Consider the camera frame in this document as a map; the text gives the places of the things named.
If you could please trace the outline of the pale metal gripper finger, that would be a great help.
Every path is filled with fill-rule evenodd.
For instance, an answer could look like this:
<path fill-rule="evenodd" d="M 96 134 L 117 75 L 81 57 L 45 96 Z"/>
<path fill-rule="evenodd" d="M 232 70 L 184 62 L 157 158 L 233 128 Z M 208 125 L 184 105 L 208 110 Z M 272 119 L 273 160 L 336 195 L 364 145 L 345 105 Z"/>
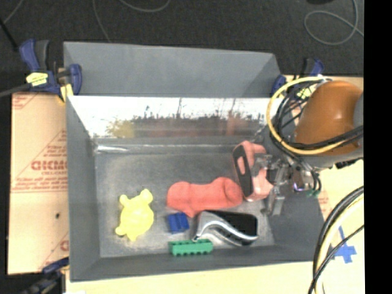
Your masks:
<path fill-rule="evenodd" d="M 273 156 L 270 154 L 256 154 L 252 166 L 252 176 L 258 176 L 260 170 L 268 170 L 272 167 Z"/>
<path fill-rule="evenodd" d="M 281 186 L 273 187 L 266 199 L 266 214 L 268 216 L 280 216 L 284 202 L 285 195 Z"/>

